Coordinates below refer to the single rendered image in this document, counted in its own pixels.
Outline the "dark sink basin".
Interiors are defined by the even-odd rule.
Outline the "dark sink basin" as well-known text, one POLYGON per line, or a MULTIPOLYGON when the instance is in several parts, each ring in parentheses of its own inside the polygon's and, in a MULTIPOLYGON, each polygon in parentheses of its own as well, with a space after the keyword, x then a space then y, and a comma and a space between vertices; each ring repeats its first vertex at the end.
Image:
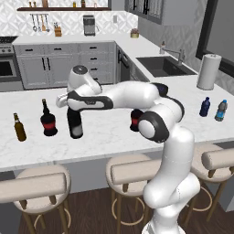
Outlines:
POLYGON ((155 77, 172 77, 195 75, 195 72, 185 65, 179 65, 177 60, 166 57, 138 58, 138 61, 155 77))

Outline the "grey and blue plastic bottle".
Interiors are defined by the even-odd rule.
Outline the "grey and blue plastic bottle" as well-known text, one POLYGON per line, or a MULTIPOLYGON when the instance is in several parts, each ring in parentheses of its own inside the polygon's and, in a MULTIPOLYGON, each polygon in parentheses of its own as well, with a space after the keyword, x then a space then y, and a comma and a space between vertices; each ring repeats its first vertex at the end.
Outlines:
POLYGON ((218 122, 223 121, 227 108, 228 108, 228 103, 226 100, 223 100, 218 106, 218 110, 217 110, 217 113, 215 115, 216 121, 218 121, 218 122))

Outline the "brown glass bottle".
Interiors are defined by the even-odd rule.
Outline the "brown glass bottle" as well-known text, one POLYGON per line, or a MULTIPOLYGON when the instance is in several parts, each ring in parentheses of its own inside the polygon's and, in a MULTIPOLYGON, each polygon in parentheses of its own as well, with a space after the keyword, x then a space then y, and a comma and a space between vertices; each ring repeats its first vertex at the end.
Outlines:
POLYGON ((24 142, 27 138, 24 125, 19 121, 19 118, 16 113, 14 114, 14 119, 15 119, 15 130, 16 130, 17 139, 20 142, 24 142))

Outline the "black bottle with red label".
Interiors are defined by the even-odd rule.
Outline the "black bottle with red label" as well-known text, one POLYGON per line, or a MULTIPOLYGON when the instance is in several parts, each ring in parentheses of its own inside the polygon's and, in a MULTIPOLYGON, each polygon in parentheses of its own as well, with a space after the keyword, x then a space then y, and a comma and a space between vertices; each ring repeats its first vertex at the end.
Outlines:
POLYGON ((45 99, 42 100, 42 104, 43 104, 43 115, 41 116, 40 121, 44 127, 44 135, 53 136, 58 132, 58 129, 56 128, 56 118, 49 111, 45 99))

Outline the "wooden knife block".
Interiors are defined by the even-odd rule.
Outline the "wooden knife block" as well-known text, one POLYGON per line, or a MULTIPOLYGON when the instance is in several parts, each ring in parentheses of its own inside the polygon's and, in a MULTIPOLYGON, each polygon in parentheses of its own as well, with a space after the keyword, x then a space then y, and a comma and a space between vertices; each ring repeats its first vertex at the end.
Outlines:
POLYGON ((54 23, 54 32, 55 32, 55 37, 62 36, 61 27, 58 26, 58 23, 54 23))

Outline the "dark red bottle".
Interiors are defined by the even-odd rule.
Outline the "dark red bottle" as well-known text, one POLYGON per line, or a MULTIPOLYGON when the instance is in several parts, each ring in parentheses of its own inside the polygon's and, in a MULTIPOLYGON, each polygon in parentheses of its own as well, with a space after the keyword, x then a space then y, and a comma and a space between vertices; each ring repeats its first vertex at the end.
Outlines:
POLYGON ((139 109, 134 109, 131 112, 131 125, 130 125, 130 129, 134 132, 138 132, 138 120, 139 118, 143 115, 143 112, 139 109))

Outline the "grey wall cabinets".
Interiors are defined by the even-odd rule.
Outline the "grey wall cabinets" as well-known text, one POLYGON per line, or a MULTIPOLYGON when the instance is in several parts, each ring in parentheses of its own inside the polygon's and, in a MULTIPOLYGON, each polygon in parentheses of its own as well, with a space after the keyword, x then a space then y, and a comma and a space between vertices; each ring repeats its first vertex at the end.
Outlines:
POLYGON ((198 0, 125 0, 125 10, 163 26, 190 26, 198 0))

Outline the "dark wooden wall shelf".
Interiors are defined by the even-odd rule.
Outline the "dark wooden wall shelf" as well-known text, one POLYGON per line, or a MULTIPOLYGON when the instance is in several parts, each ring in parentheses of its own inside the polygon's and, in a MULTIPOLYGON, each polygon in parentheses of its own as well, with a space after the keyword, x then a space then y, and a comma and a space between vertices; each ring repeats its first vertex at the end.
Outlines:
POLYGON ((19 7, 16 11, 111 11, 109 7, 19 7))

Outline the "black framed window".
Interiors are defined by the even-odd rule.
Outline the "black framed window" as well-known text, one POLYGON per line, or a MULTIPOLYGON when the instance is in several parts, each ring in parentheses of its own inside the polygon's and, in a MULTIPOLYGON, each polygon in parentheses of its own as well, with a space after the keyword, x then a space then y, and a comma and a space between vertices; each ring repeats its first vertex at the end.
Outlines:
POLYGON ((207 0, 196 57, 222 57, 219 69, 234 78, 234 0, 207 0))

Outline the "dark blue plastic bottle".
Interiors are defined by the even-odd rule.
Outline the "dark blue plastic bottle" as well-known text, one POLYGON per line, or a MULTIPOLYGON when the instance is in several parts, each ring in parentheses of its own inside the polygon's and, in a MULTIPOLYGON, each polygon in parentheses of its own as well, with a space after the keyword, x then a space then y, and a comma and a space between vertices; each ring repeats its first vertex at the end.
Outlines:
POLYGON ((206 97, 206 98, 202 101, 199 115, 200 115, 201 117, 207 117, 207 113, 208 113, 209 107, 210 107, 209 97, 206 97))

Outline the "grey base cupboards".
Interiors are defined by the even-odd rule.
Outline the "grey base cupboards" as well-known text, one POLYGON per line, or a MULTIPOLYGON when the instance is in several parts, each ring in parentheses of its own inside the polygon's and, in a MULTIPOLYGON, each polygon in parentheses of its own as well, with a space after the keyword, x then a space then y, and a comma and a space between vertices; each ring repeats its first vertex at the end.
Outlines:
POLYGON ((66 87, 76 65, 100 84, 114 82, 113 42, 15 45, 15 52, 26 90, 66 87))

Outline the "beige stool with wooden legs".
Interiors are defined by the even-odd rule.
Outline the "beige stool with wooden legs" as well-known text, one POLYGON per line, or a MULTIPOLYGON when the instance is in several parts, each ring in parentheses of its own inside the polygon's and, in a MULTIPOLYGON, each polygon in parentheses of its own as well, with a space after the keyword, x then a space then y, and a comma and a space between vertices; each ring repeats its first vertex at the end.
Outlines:
POLYGON ((195 146, 191 172, 197 176, 200 183, 218 183, 219 187, 214 197, 211 197, 207 191, 209 205, 205 208, 195 208, 197 196, 191 199, 184 219, 185 227, 193 211, 208 211, 207 221, 210 221, 227 181, 234 175, 234 148, 222 149, 215 144, 197 144, 195 146))
POLYGON ((112 215, 117 220, 117 228, 121 225, 134 226, 141 222, 146 223, 149 207, 140 199, 144 187, 153 179, 159 170, 161 161, 153 160, 145 154, 132 154, 113 157, 106 165, 106 181, 112 191, 112 215), (134 197, 135 208, 143 206, 142 216, 135 222, 121 221, 123 197, 134 197))
POLYGON ((30 234, 37 234, 38 222, 45 229, 43 215, 57 208, 63 228, 62 234, 69 234, 70 189, 71 176, 65 166, 29 168, 21 172, 16 179, 0 182, 0 204, 13 202, 22 212, 30 234))

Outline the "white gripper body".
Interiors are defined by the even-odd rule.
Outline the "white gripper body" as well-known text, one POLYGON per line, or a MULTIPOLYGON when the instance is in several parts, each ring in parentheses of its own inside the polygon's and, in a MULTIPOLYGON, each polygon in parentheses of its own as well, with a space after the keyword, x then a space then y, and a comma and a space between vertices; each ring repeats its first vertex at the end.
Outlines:
POLYGON ((56 98, 56 105, 59 108, 65 107, 68 105, 68 94, 61 94, 56 98))

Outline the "silver stove with oven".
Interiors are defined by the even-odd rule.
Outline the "silver stove with oven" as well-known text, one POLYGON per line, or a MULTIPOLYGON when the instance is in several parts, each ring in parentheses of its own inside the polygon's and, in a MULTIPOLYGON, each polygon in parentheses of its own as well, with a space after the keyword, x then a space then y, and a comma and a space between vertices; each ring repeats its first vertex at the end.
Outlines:
POLYGON ((0 92, 23 90, 13 42, 17 36, 0 36, 0 92))

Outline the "white paper towel roll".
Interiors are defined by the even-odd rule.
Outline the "white paper towel roll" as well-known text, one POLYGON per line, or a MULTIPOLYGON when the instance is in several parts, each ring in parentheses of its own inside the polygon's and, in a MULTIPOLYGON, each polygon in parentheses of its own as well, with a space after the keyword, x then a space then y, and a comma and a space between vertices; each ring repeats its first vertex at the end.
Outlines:
POLYGON ((222 57, 216 54, 206 54, 202 58, 197 77, 197 87, 201 90, 213 90, 222 57))

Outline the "silver tap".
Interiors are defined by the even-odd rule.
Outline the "silver tap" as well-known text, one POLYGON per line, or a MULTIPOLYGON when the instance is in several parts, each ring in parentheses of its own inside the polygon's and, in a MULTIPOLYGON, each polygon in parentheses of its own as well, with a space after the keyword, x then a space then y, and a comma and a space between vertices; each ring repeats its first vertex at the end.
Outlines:
POLYGON ((185 57, 186 57, 185 51, 183 49, 179 49, 178 51, 176 51, 176 50, 165 48, 165 52, 172 52, 172 53, 177 54, 178 55, 177 64, 178 64, 178 66, 182 66, 182 63, 184 62, 185 57))

